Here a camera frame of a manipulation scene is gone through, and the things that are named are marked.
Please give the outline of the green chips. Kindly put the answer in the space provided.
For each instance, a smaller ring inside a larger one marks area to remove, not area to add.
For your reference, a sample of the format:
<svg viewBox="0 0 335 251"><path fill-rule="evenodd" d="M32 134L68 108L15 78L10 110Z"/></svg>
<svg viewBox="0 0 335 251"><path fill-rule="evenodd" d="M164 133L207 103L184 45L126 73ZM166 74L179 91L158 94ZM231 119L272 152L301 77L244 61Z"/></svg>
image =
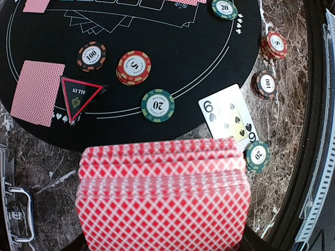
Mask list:
<svg viewBox="0 0 335 251"><path fill-rule="evenodd" d="M141 101L141 111L146 119L152 122L165 122L175 110L175 102L170 93L163 89L147 92Z"/></svg>
<svg viewBox="0 0 335 251"><path fill-rule="evenodd" d="M234 20L238 15L236 6L230 1L213 0L211 8L217 17L224 20Z"/></svg>

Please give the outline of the six of spades card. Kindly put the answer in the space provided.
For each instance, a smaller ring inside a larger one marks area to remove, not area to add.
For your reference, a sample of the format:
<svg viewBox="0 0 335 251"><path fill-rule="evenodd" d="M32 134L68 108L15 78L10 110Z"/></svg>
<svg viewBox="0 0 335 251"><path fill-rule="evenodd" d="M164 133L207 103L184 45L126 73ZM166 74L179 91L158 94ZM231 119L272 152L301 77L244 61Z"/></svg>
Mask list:
<svg viewBox="0 0 335 251"><path fill-rule="evenodd" d="M238 84L199 100L198 105L214 139L234 138L242 152L259 139Z"/></svg>

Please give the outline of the red chips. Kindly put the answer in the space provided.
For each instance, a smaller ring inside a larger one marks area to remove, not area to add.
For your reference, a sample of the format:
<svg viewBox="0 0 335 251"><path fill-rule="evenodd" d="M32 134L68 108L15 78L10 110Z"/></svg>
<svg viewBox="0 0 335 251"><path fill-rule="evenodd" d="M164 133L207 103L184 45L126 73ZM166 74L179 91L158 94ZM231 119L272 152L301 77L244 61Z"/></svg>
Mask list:
<svg viewBox="0 0 335 251"><path fill-rule="evenodd" d="M124 54L116 67L118 80L127 86L136 86L144 82L151 71L151 60L142 51L129 51Z"/></svg>

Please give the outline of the red card deck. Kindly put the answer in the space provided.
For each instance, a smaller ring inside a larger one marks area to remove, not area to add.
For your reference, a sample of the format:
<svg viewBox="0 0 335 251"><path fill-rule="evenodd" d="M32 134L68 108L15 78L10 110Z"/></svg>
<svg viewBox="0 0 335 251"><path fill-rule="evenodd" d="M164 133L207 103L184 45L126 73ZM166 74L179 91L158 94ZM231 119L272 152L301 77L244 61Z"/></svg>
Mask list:
<svg viewBox="0 0 335 251"><path fill-rule="evenodd" d="M251 190L234 139L86 148L76 209L90 250L238 250Z"/></svg>

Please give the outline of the red triangular all-in marker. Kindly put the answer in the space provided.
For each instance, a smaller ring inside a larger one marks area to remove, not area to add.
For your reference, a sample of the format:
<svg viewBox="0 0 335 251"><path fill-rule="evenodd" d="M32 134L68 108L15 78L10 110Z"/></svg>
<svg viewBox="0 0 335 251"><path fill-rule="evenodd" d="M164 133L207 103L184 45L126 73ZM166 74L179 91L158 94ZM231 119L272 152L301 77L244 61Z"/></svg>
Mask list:
<svg viewBox="0 0 335 251"><path fill-rule="evenodd" d="M108 85L79 81L65 76L60 77L60 85L70 125L79 121L86 108L109 87Z"/></svg>

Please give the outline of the green poker chip stack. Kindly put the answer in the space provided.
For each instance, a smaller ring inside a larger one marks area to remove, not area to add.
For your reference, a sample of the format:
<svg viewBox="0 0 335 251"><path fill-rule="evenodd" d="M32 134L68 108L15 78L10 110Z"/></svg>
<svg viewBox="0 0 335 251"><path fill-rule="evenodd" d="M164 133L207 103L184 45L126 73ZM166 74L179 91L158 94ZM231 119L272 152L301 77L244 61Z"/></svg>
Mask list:
<svg viewBox="0 0 335 251"><path fill-rule="evenodd" d="M253 173L262 172L270 159L269 146L263 141L251 143L244 152L247 170Z"/></svg>

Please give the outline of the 100 chips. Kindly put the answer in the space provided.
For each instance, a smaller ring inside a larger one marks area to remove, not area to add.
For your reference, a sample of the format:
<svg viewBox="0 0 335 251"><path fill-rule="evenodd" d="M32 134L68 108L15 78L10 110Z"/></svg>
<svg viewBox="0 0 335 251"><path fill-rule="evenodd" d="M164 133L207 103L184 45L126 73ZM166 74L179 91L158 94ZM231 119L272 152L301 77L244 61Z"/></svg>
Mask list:
<svg viewBox="0 0 335 251"><path fill-rule="evenodd" d="M106 47L97 41L83 45L77 54L77 65L84 72L92 72L101 68L106 60Z"/></svg>

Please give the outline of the black-red 100 chip stack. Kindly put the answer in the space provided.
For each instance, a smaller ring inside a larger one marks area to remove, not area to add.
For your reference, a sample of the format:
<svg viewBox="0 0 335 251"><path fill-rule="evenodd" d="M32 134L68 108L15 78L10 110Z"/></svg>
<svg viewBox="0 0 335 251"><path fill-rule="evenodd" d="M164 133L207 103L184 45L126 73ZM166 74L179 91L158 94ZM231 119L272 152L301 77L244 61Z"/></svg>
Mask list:
<svg viewBox="0 0 335 251"><path fill-rule="evenodd" d="M251 80L254 92L263 99L273 99L278 92L278 81L268 70L261 70L254 74Z"/></svg>

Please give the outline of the dealt red card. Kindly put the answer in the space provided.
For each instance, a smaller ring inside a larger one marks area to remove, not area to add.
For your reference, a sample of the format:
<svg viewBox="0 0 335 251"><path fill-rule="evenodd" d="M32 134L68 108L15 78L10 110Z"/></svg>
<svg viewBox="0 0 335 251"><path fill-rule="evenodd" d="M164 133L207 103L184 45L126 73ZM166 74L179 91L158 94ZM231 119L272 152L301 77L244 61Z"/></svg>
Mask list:
<svg viewBox="0 0 335 251"><path fill-rule="evenodd" d="M65 65L61 63L25 60L10 115L35 125L50 127L64 69Z"/></svg>
<svg viewBox="0 0 335 251"><path fill-rule="evenodd" d="M23 8L24 13L44 13L50 0L26 0Z"/></svg>
<svg viewBox="0 0 335 251"><path fill-rule="evenodd" d="M191 6L197 6L198 3L206 4L207 0L168 0L169 2L181 3Z"/></svg>

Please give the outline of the red-gold 5 chip stack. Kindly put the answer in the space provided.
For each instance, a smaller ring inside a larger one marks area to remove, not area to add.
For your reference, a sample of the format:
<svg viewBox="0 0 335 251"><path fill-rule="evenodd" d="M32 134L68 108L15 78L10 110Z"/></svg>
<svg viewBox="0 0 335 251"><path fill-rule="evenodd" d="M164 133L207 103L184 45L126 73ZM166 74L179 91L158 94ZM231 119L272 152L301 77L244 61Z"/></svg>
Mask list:
<svg viewBox="0 0 335 251"><path fill-rule="evenodd" d="M261 49L270 59L281 60L287 56L287 43L284 37L276 31L269 31L261 40Z"/></svg>

